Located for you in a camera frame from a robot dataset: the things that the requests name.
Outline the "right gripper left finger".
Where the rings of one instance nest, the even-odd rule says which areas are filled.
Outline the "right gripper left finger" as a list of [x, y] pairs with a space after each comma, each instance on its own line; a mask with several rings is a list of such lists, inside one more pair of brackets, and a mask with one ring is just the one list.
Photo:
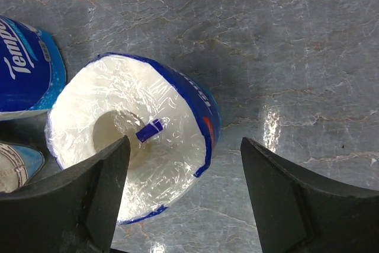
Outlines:
[[57, 174], [1, 193], [1, 252], [114, 252], [130, 150], [124, 136]]

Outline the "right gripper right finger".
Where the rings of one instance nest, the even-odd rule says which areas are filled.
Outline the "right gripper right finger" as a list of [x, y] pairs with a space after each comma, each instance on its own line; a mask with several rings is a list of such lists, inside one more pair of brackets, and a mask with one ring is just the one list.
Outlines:
[[299, 166], [244, 137], [243, 170], [263, 252], [378, 252], [378, 191]]

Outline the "blue paper roll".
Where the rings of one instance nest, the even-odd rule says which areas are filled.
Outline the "blue paper roll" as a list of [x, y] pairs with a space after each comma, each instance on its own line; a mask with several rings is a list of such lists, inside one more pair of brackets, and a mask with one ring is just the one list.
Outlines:
[[1, 120], [49, 111], [66, 85], [66, 68], [46, 31], [1, 16]]
[[130, 161], [117, 222], [156, 216], [209, 168], [220, 137], [213, 96], [184, 73], [141, 56], [104, 53], [64, 87], [47, 117], [62, 169], [127, 136]]

